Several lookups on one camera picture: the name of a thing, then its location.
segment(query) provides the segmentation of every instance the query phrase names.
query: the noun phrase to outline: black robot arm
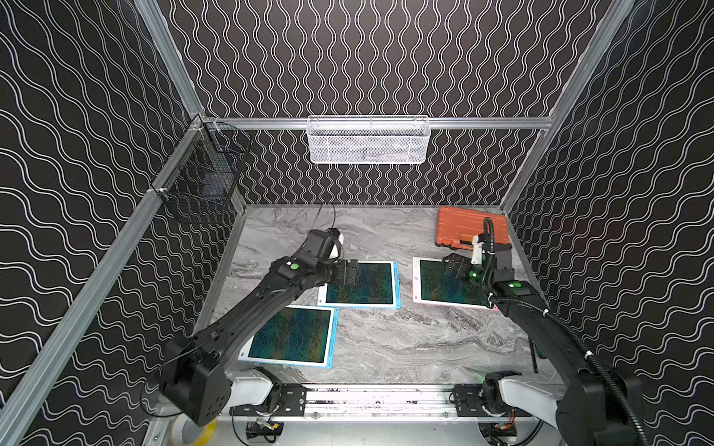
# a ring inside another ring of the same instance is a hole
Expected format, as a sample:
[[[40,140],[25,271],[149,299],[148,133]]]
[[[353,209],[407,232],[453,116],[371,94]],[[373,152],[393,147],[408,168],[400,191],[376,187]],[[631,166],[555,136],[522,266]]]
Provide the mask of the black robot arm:
[[[270,271],[222,318],[190,338],[174,338],[156,373],[161,392],[197,425],[210,422],[231,394],[224,365],[251,336],[303,291],[325,283],[353,285],[357,260],[341,260],[339,232],[311,230],[290,256],[274,261]]]
[[[485,240],[482,241],[489,246],[483,263],[473,264],[471,259],[451,254],[443,259],[447,264],[446,275],[476,286],[485,299],[496,304],[502,314],[518,324],[548,356],[567,387],[557,401],[555,414],[549,414],[548,418],[555,420],[570,446],[635,443],[648,446],[640,421],[640,379],[601,365],[579,334],[552,314],[533,286],[524,280],[515,280],[510,268],[511,247],[494,246],[493,226],[486,227],[489,220],[484,220]],[[509,375],[513,372],[497,372],[492,380],[503,380]],[[505,396],[498,394],[499,389],[508,381],[516,385],[513,381],[517,380],[522,378],[511,378],[499,385],[496,381],[489,382],[486,375],[483,386],[497,401],[505,401]]]

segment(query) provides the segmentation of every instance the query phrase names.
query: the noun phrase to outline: orange case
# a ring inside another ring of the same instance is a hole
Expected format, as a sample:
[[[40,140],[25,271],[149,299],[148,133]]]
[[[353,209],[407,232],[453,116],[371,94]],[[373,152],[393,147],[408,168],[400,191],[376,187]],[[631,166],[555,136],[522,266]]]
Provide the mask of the orange case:
[[[471,209],[442,206],[436,221],[436,244],[452,248],[473,250],[471,241],[475,235],[483,234],[483,219],[491,217],[496,243],[508,243],[508,223],[506,217],[496,214],[472,211]]]

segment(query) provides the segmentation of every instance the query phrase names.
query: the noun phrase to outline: marble table surface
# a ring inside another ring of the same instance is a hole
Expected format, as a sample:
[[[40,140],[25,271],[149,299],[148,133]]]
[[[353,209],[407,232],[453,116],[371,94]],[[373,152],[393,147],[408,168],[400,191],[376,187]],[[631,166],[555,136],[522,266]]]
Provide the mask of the marble table surface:
[[[547,360],[539,359],[539,373],[533,373],[528,337],[500,312],[412,302],[412,257],[441,258],[452,252],[434,245],[437,211],[436,207],[337,207],[336,226],[345,235],[345,258],[398,262],[402,308],[341,308],[331,369],[282,365],[266,369],[286,382],[467,383],[508,369],[537,382],[561,382]],[[214,320],[255,288],[273,260],[300,246],[317,212],[317,207],[248,208]],[[325,229],[332,220],[332,207],[325,206],[315,227]],[[513,267],[516,278],[525,280],[515,252]],[[310,290],[296,303],[315,305],[316,300],[316,290]],[[251,364],[233,362],[233,366],[250,368]]]

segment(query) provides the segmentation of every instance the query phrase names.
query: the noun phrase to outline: white handle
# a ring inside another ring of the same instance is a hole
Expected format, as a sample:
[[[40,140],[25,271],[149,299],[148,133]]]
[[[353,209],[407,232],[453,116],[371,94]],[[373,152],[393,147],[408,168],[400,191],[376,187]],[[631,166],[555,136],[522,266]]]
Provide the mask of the white handle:
[[[471,253],[471,265],[480,265],[481,257],[483,255],[483,243],[478,243],[478,235],[475,235],[471,244],[473,245],[473,252]]]

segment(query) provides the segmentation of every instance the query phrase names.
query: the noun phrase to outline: black patterned wallpaper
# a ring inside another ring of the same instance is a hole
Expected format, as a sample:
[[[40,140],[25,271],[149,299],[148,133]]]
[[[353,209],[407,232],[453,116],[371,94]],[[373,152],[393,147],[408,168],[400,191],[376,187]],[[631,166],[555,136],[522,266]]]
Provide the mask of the black patterned wallpaper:
[[[714,2],[640,0],[512,213],[551,308],[714,445]]]
[[[0,0],[0,407],[190,121],[140,23]]]
[[[141,445],[149,420],[139,395],[164,345],[191,335],[230,232],[230,224],[181,225],[160,211],[23,445]],[[144,407],[155,389],[144,387]]]
[[[210,116],[546,116],[609,0],[159,0]]]
[[[219,125],[215,140],[235,148]],[[243,156],[238,188],[248,203],[493,205],[501,203],[536,130],[433,131],[422,164],[315,164],[304,131],[260,131]]]

